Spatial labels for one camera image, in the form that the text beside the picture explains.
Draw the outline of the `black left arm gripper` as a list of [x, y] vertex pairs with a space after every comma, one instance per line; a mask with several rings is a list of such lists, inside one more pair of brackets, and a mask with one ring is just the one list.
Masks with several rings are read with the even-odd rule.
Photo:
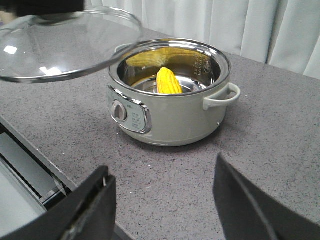
[[81, 12], [84, 0], [1, 0], [0, 10], [16, 16]]

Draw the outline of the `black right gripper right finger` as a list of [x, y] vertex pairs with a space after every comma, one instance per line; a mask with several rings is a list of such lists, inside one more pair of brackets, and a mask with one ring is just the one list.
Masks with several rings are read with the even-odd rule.
[[320, 226], [267, 195], [218, 154], [213, 197], [227, 240], [318, 240]]

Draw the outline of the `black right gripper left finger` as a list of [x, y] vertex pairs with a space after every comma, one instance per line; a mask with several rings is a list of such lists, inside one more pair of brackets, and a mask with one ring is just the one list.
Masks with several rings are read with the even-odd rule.
[[116, 213], [116, 177], [100, 166], [60, 203], [3, 239], [110, 240]]

